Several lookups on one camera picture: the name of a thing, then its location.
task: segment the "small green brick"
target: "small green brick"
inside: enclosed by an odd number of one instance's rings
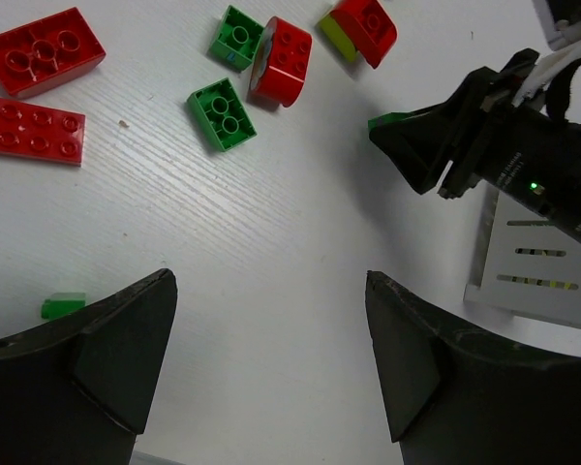
[[[229,6],[215,33],[209,53],[230,63],[239,71],[254,62],[264,27],[233,6]]]
[[[84,293],[59,293],[46,299],[41,307],[41,318],[56,320],[86,306]]]
[[[383,124],[397,123],[411,116],[410,113],[388,113],[368,121],[368,129],[372,130]]]
[[[194,92],[187,99],[206,138],[226,152],[256,135],[256,130],[226,78]]]

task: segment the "red lego brick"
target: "red lego brick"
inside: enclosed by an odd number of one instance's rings
[[[0,99],[0,154],[81,165],[85,116]]]
[[[308,72],[312,36],[276,16],[269,19],[257,54],[250,91],[290,107]]]
[[[0,83],[28,98],[85,75],[106,57],[77,8],[0,34]]]
[[[377,0],[342,0],[330,15],[375,69],[398,39],[396,26]]]

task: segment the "white table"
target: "white table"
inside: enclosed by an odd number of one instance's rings
[[[310,30],[327,8],[234,4]],[[86,113],[85,161],[0,158],[0,337],[39,324],[54,292],[98,299],[171,268],[179,306],[138,450],[190,464],[402,463],[366,324],[367,269],[498,333],[581,354],[580,331],[463,309],[483,189],[420,197],[366,134],[369,118],[442,101],[475,68],[546,52],[532,2],[383,4],[400,39],[378,70],[350,76],[316,38],[299,101],[247,106],[259,135],[209,156],[183,102],[227,76],[245,93],[248,73],[205,55],[228,4],[78,2],[107,59],[31,102]],[[70,6],[0,0],[0,32]]]

